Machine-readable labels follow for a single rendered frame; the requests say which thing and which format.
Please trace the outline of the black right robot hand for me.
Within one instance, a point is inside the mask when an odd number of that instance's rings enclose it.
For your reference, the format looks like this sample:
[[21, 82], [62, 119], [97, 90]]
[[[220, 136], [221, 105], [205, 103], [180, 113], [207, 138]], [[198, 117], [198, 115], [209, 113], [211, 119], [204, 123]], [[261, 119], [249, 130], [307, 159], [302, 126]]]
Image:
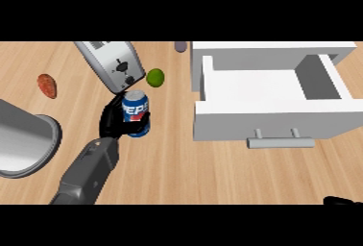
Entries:
[[361, 202], [354, 202], [348, 200], [347, 198], [335, 197], [335, 196], [326, 196], [323, 198], [323, 204], [325, 205], [359, 205], [363, 206]]

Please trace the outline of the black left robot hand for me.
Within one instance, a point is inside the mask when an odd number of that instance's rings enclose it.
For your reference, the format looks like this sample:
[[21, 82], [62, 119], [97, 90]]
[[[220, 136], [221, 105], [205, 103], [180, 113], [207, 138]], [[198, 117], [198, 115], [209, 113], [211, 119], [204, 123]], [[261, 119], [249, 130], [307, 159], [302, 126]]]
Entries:
[[149, 123], [150, 113], [146, 112], [139, 121], [124, 121], [121, 92], [105, 106], [99, 119], [99, 137], [119, 138], [122, 135], [139, 134]]

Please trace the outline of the blue soda can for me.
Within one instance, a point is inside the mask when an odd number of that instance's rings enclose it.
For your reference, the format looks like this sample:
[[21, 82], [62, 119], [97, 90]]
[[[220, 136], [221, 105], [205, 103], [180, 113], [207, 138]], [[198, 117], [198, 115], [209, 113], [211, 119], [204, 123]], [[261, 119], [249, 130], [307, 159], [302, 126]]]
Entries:
[[149, 99], [142, 90], [131, 90], [122, 99], [124, 123], [127, 135], [143, 137], [149, 133]]

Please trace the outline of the white open drawer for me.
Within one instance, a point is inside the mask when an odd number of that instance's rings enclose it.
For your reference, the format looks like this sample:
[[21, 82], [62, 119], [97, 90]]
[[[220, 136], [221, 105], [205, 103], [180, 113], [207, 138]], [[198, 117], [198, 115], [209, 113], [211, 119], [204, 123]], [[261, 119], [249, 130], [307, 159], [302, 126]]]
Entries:
[[354, 99], [326, 55], [307, 55], [292, 70], [220, 70], [201, 63], [195, 105], [196, 140], [330, 138], [363, 126], [363, 99]]

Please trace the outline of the green lime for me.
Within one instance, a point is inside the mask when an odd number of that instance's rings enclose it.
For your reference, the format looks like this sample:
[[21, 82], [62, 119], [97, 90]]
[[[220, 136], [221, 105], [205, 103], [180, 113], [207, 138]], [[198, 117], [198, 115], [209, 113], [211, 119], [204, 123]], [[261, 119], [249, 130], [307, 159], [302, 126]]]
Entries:
[[159, 87], [164, 84], [164, 72], [158, 68], [148, 72], [146, 82], [152, 87]]

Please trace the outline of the reddish brown oval food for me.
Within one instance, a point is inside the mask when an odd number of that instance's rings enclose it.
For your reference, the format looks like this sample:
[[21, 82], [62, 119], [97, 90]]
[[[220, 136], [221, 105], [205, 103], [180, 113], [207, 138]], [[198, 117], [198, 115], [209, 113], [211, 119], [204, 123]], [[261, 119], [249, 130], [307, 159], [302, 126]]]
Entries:
[[38, 87], [44, 95], [55, 99], [56, 98], [56, 83], [55, 79], [49, 74], [41, 74], [37, 78]]

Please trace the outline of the silver toaster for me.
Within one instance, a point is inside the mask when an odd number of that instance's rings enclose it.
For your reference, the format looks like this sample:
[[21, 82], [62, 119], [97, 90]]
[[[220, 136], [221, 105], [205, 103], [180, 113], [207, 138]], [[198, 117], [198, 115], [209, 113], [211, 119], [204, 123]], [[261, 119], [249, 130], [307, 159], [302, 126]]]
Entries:
[[114, 94], [145, 77], [145, 69], [128, 41], [75, 41], [83, 57]]

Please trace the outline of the large grey metal pot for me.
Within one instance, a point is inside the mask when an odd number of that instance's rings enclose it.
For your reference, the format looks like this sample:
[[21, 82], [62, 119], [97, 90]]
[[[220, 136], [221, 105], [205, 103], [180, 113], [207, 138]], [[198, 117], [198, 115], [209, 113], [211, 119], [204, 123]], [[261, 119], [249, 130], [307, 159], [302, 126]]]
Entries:
[[58, 121], [0, 99], [0, 177], [34, 174], [52, 160], [62, 140]]

